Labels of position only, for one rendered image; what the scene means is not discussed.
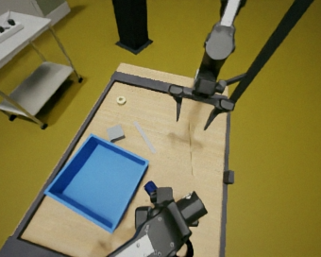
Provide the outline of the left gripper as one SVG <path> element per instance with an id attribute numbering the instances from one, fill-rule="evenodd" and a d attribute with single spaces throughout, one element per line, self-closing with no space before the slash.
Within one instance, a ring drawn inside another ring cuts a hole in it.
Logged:
<path id="1" fill-rule="evenodd" d="M 151 206 L 141 206 L 135 209 L 135 230 L 137 230 L 138 227 L 148 219 L 147 215 L 149 215 L 151 209 Z M 199 221 L 197 220 L 195 223 L 190 225 L 189 228 L 197 227 L 198 225 Z"/>

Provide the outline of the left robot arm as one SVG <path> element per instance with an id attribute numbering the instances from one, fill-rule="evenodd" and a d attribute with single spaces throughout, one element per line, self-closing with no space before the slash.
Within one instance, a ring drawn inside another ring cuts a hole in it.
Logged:
<path id="1" fill-rule="evenodd" d="M 156 207 L 150 210 L 146 222 L 131 239 L 105 257 L 174 256 L 193 234 L 189 226 L 208 211 L 195 190 L 177 202 L 173 198 L 172 187 L 150 192 L 151 203 Z"/>

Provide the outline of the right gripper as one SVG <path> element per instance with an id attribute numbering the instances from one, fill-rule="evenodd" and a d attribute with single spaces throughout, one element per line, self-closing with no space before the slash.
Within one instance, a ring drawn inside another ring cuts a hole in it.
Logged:
<path id="1" fill-rule="evenodd" d="M 199 78 L 200 74 L 204 74 L 205 75 L 204 78 L 206 78 L 206 79 L 211 79 L 212 77 L 217 77 L 217 75 L 212 72 L 200 71 L 200 72 L 198 72 L 196 79 Z M 235 102 L 233 100 L 229 100 L 229 99 L 226 99 L 223 97 L 220 98 L 219 100 L 216 100 L 216 99 L 211 98 L 211 96 L 208 94 L 199 93 L 199 92 L 196 92 L 195 90 L 193 90 L 192 92 L 187 92 L 187 91 L 184 91 L 183 88 L 184 88 L 183 86 L 171 84 L 168 89 L 168 94 L 170 96 L 172 96 L 173 99 L 176 100 L 176 102 L 177 102 L 177 121 L 179 119 L 183 97 L 187 97 L 192 100 L 196 100 L 196 101 L 203 102 L 203 103 L 214 106 L 214 109 L 211 110 L 210 116 L 206 122 L 204 130 L 206 130 L 208 128 L 208 126 L 211 124 L 211 122 L 214 120 L 214 118 L 219 113 L 231 112 L 235 108 Z M 207 99 L 207 100 L 204 100 L 204 99 Z"/>

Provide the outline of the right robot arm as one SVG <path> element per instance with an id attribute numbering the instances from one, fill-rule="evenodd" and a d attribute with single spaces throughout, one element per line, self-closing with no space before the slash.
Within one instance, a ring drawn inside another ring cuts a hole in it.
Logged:
<path id="1" fill-rule="evenodd" d="M 247 0 L 220 1 L 222 4 L 220 8 L 221 19 L 214 24 L 211 33 L 208 33 L 204 42 L 203 48 L 206 48 L 207 45 L 207 49 L 205 49 L 198 72 L 208 71 L 216 74 L 218 77 L 221 69 L 220 67 L 223 66 L 228 56 L 231 53 L 234 53 L 236 48 L 235 39 L 233 39 L 236 32 L 234 21 L 241 8 L 245 6 L 246 1 Z M 207 43 L 208 41 L 209 43 Z M 232 51 L 230 52 L 230 50 Z M 206 79 L 204 76 L 204 74 L 199 75 L 193 90 L 210 96 L 214 96 L 215 93 L 222 94 L 224 92 L 227 81 L 219 79 L 218 82 L 216 82 L 217 77 Z"/>

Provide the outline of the small cream tape roll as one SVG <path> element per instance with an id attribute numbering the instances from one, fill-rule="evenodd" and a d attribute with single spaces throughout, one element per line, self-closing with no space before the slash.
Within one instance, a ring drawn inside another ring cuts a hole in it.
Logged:
<path id="1" fill-rule="evenodd" d="M 123 101 L 122 101 L 123 100 Z M 120 102 L 121 101 L 121 102 Z M 125 105 L 127 102 L 126 102 L 126 99 L 123 97 L 123 96 L 119 96 L 119 97 L 117 97 L 117 103 L 118 103 L 118 105 L 120 105 L 120 106 L 123 106 L 123 105 Z"/>

